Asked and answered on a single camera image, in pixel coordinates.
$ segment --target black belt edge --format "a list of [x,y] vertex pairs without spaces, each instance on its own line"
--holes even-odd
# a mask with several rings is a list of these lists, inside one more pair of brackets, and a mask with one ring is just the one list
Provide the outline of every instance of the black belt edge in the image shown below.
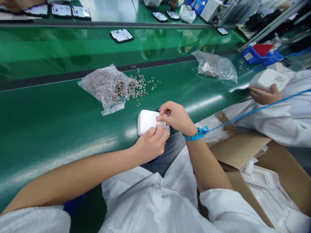
[[[93,22],[93,21],[66,21],[66,20],[18,20],[0,21],[0,27],[97,27],[97,28],[214,28],[209,24],[174,24],[174,23],[131,23],[131,22]],[[223,25],[223,28],[235,28],[235,25]]]
[[[233,51],[227,51],[227,52],[215,53],[215,54],[219,56],[226,56],[226,55],[232,55],[232,54],[238,54],[238,53],[239,52],[237,50],[233,50]],[[170,65],[170,64],[176,64],[180,62],[194,61],[194,60],[196,60],[194,56],[189,56],[189,57],[174,58],[174,59],[167,59],[167,60],[160,60],[160,61],[149,61],[149,62],[143,62],[143,63],[137,63],[137,64],[122,65],[122,66],[117,66],[117,69],[121,72],[125,72],[125,71],[133,70],[132,66],[134,65],[136,66],[135,69],[137,68],[144,69],[144,68],[151,68],[151,67],[162,66],[162,65]],[[70,81],[70,80],[78,80],[78,79],[85,77],[87,74],[93,72],[94,70],[95,69],[4,82],[4,83],[0,83],[1,85],[0,91],[8,91],[8,90],[20,89],[20,88],[25,88],[25,87],[39,86],[39,85],[44,85],[44,84],[59,83],[59,82]]]

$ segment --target red object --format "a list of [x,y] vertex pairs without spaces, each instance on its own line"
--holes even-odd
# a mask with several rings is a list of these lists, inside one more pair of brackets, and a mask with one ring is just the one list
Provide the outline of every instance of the red object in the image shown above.
[[272,47],[274,46],[274,44],[255,44],[254,46],[253,46],[253,48],[256,50],[256,52],[260,55],[260,56],[262,56],[262,57],[264,57],[264,56],[266,56],[267,55],[267,53],[270,51],[270,49],[272,49]]

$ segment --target cardboard box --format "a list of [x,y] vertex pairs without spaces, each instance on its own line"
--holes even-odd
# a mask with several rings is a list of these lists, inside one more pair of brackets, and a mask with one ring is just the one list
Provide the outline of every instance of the cardboard box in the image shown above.
[[[220,120],[228,121],[226,116]],[[290,198],[303,214],[311,217],[311,178],[288,150],[264,135],[237,133],[231,124],[226,126],[226,130],[228,129],[233,132],[232,136],[210,146],[210,150],[226,172],[234,190],[242,195],[262,220],[269,227],[273,227],[239,170],[265,145],[268,145],[269,149],[257,158],[259,162],[256,165],[277,172],[280,183]],[[208,218],[206,208],[200,206],[200,211]]]

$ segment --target plastic packaging bag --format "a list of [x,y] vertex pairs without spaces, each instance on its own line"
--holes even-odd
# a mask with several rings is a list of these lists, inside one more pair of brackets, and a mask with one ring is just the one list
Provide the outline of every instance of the plastic packaging bag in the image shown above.
[[186,5],[182,5],[179,12],[179,17],[182,21],[192,24],[197,14],[194,10],[189,10]]
[[103,116],[124,109],[131,79],[114,64],[88,74],[78,85],[103,104]]
[[[222,125],[222,123],[215,115],[212,115],[195,124],[196,127],[200,128],[207,126],[210,130],[220,125]],[[227,138],[229,138],[229,132],[224,130],[223,126],[204,135],[205,142],[218,142],[220,139]]]
[[199,62],[199,74],[237,83],[236,69],[229,59],[202,51],[195,51],[191,54]]
[[163,0],[144,0],[145,6],[159,6]]

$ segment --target lap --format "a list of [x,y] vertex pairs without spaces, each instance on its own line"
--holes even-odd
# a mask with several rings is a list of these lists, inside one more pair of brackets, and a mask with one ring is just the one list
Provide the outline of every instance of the lap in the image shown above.
[[162,155],[148,163],[142,164],[141,167],[153,173],[159,172],[163,177],[185,145],[185,138],[181,132],[178,132],[168,138]]

